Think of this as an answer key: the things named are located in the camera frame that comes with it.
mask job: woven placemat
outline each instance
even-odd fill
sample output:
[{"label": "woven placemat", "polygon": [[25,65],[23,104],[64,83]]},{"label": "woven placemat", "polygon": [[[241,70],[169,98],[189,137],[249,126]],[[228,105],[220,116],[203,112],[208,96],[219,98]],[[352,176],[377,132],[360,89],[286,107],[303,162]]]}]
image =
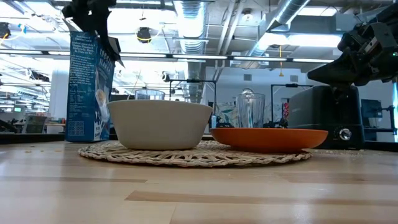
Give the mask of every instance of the woven placemat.
[{"label": "woven placemat", "polygon": [[285,164],[312,157],[300,154],[258,154],[232,151],[216,141],[201,141],[197,147],[183,151],[143,151],[127,149],[119,142],[106,142],[79,149],[79,155],[90,159],[131,164],[179,167],[236,167]]}]

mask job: blue cereal box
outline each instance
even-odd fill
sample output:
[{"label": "blue cereal box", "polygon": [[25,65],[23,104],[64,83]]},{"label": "blue cereal box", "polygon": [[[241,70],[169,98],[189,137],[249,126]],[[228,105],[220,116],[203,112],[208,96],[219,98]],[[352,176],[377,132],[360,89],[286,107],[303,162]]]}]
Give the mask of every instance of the blue cereal box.
[{"label": "blue cereal box", "polygon": [[108,107],[115,62],[94,35],[71,32],[67,128],[71,142],[109,139]]}]

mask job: white bowl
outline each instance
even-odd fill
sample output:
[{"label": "white bowl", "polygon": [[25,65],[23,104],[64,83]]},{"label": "white bowl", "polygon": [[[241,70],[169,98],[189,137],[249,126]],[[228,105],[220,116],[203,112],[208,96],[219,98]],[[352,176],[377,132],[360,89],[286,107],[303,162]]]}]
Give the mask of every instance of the white bowl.
[{"label": "white bowl", "polygon": [[108,103],[123,146],[130,149],[189,149],[199,144],[212,108],[165,100],[121,100]]}]

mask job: clear glass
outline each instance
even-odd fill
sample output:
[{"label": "clear glass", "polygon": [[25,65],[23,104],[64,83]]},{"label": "clear glass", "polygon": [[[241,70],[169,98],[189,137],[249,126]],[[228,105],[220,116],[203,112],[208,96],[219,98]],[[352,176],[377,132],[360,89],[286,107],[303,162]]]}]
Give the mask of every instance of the clear glass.
[{"label": "clear glass", "polygon": [[262,128],[266,96],[258,93],[245,93],[236,97],[240,128]]},{"label": "clear glass", "polygon": [[165,93],[159,90],[136,90],[136,100],[164,100]]}]

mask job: toaster knob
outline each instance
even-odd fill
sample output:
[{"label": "toaster knob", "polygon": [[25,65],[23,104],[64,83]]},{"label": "toaster knob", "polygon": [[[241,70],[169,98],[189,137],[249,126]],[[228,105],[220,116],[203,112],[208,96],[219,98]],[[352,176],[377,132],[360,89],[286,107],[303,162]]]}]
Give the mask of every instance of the toaster knob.
[{"label": "toaster knob", "polygon": [[351,139],[352,133],[349,129],[343,128],[339,132],[339,137],[343,141],[349,141]]}]

